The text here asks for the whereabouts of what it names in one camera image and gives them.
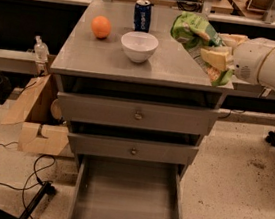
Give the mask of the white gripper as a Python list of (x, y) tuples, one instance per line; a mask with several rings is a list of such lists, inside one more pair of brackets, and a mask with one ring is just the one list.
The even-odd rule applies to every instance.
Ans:
[(236, 78), (257, 85), (260, 68), (266, 57), (275, 49), (275, 41), (265, 38), (249, 40), (248, 36), (242, 34), (221, 33), (220, 37), (226, 46), (235, 49), (233, 56), (226, 51), (202, 48), (200, 55), (204, 62), (220, 71), (235, 67)]

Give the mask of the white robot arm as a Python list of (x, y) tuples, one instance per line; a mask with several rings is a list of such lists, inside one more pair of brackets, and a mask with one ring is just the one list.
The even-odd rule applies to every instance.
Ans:
[(239, 80), (275, 91), (275, 41), (221, 34), (221, 47), (200, 49), (202, 60), (218, 71), (232, 70)]

